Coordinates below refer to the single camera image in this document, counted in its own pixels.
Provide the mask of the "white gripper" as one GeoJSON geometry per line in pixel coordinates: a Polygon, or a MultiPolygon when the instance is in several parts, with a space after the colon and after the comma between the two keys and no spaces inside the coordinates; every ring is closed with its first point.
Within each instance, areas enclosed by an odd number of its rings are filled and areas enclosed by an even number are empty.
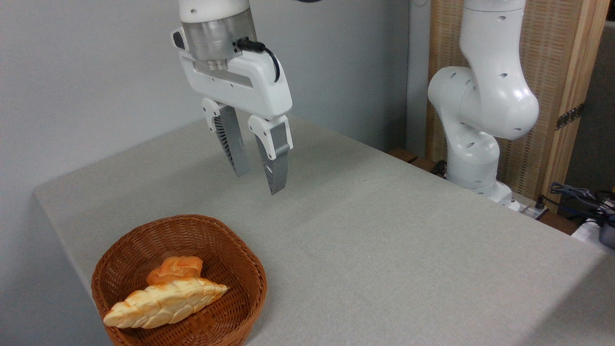
{"type": "Polygon", "coordinates": [[[191,56],[182,28],[173,32],[172,38],[190,86],[204,96],[201,106],[207,125],[235,175],[240,177],[250,170],[237,108],[253,114],[248,126],[254,133],[271,195],[284,189],[288,153],[294,148],[284,114],[292,109],[293,101],[281,62],[263,43],[241,37],[231,42],[231,52],[237,55],[226,62],[226,70],[211,70],[208,62],[191,56]]]}

